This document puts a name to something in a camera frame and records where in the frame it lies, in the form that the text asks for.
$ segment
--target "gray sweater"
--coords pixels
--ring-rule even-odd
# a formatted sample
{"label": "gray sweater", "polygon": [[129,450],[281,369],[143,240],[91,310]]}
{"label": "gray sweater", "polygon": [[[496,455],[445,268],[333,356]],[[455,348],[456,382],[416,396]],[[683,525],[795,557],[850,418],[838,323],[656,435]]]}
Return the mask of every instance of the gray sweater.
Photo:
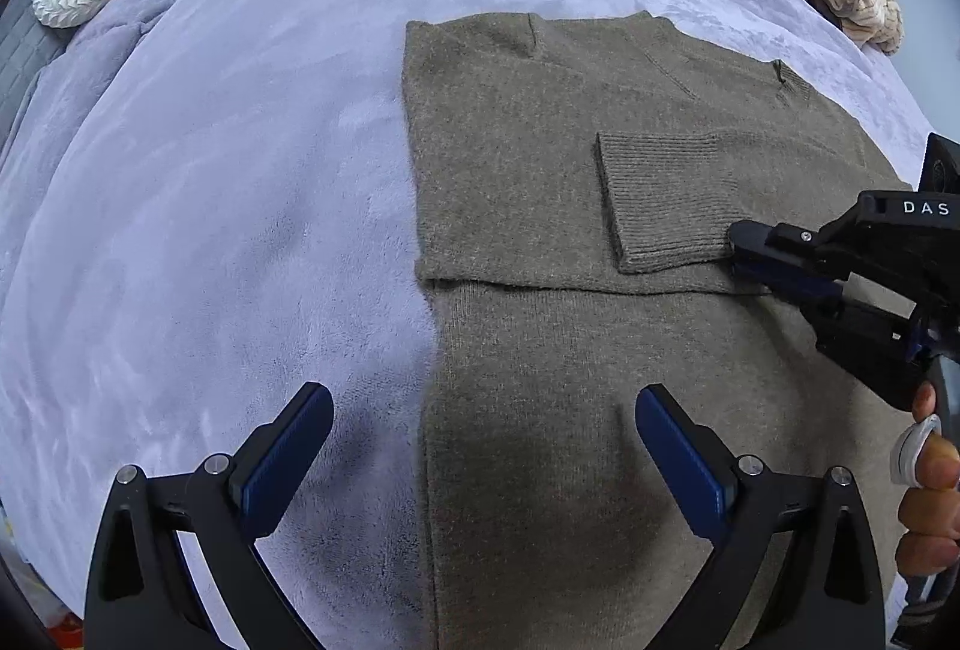
{"label": "gray sweater", "polygon": [[733,220],[818,228],[861,189],[904,186],[856,121],[785,64],[648,14],[412,22],[406,46],[418,272],[442,344],[421,428],[433,645],[653,637],[709,544],[637,437],[652,382],[734,453],[850,467],[889,583],[886,452],[909,420],[722,262]]}

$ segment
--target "screw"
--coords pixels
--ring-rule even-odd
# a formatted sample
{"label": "screw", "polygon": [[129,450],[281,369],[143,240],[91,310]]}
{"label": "screw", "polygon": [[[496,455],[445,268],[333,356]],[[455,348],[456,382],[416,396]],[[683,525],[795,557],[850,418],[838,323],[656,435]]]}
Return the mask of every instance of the screw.
{"label": "screw", "polygon": [[226,455],[211,455],[203,461],[203,470],[208,474],[222,474],[227,471],[230,465],[230,459]]}
{"label": "screw", "polygon": [[741,471],[745,474],[750,474],[750,476],[757,476],[760,471],[763,471],[763,461],[760,458],[757,458],[755,455],[743,455],[736,462],[736,465],[740,468]]}
{"label": "screw", "polygon": [[834,466],[830,470],[830,477],[837,485],[846,486],[853,482],[853,475],[850,473],[850,470],[842,466]]}
{"label": "screw", "polygon": [[136,466],[121,466],[117,471],[117,482],[121,485],[130,485],[136,479]]}

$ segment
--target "lavender blanket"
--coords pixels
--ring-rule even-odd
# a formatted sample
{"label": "lavender blanket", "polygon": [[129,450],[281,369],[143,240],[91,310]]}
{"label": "lavender blanket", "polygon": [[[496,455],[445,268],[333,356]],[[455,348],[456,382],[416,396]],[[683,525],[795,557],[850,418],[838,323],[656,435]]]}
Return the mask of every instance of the lavender blanket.
{"label": "lavender blanket", "polygon": [[643,9],[789,62],[918,175],[889,62],[800,0],[112,0],[74,38],[0,169],[0,495],[72,609],[117,468],[193,470],[318,380],[334,430],[263,558],[331,650],[419,646],[405,23]]}

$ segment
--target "bed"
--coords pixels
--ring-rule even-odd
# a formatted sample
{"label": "bed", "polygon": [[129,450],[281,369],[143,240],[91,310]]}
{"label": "bed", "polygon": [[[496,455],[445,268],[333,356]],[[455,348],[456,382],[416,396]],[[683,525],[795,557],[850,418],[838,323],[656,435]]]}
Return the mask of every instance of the bed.
{"label": "bed", "polygon": [[0,496],[80,615],[117,468],[233,452],[317,380],[333,433],[261,554],[325,646],[421,645],[416,441],[437,336],[414,276],[408,20],[649,11],[788,62],[911,185],[930,131],[889,59],[803,0],[112,0],[69,43],[17,8],[0,26],[0,50],[19,37],[29,55],[0,82]]}

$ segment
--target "white ring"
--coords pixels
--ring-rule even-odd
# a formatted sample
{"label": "white ring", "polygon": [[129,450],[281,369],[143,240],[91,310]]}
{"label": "white ring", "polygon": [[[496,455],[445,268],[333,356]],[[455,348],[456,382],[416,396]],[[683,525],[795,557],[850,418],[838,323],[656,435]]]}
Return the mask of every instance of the white ring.
{"label": "white ring", "polygon": [[899,435],[890,452],[890,479],[894,485],[909,485],[922,488],[917,480],[917,459],[931,433],[941,431],[940,418],[930,415],[920,423],[914,423]]}

